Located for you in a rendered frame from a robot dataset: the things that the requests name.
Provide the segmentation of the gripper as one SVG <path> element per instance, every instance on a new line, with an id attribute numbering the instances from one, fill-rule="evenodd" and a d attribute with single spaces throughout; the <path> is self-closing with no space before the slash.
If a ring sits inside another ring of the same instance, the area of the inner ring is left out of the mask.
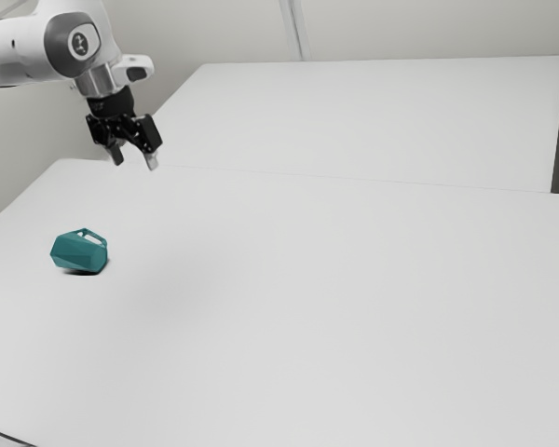
<path id="1" fill-rule="evenodd" d="M 162 138 L 152 116 L 137 116 L 134 97 L 129 88 L 100 98 L 86 98 L 89 113 L 86 122 L 91 139 L 105 143 L 104 149 L 116 166 L 124 162 L 120 140 L 137 147 L 150 170 L 158 167 L 157 150 Z"/>

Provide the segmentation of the teal faceted mug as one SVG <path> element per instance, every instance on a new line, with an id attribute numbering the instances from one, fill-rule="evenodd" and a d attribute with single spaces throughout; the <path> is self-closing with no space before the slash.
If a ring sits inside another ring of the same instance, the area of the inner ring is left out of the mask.
<path id="1" fill-rule="evenodd" d="M 80 228 L 57 236 L 49 256 L 60 268 L 99 274 L 108 261 L 108 244 L 104 237 Z"/>

